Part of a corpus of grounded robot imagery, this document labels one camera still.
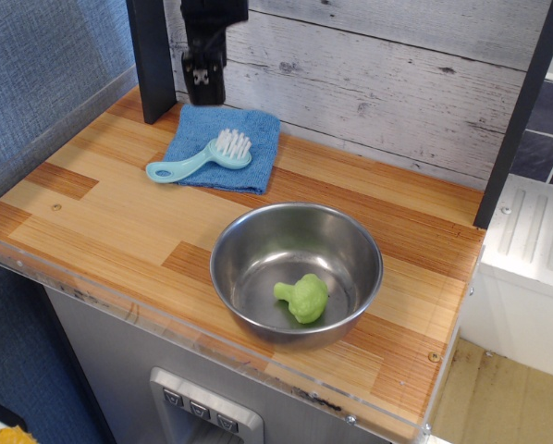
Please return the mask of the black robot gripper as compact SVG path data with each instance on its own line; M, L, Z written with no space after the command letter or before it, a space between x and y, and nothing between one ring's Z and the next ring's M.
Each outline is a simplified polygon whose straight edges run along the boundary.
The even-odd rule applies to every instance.
M249 1L184 0L180 12L190 50L181 57L190 103L222 105L226 101L227 28L248 20Z

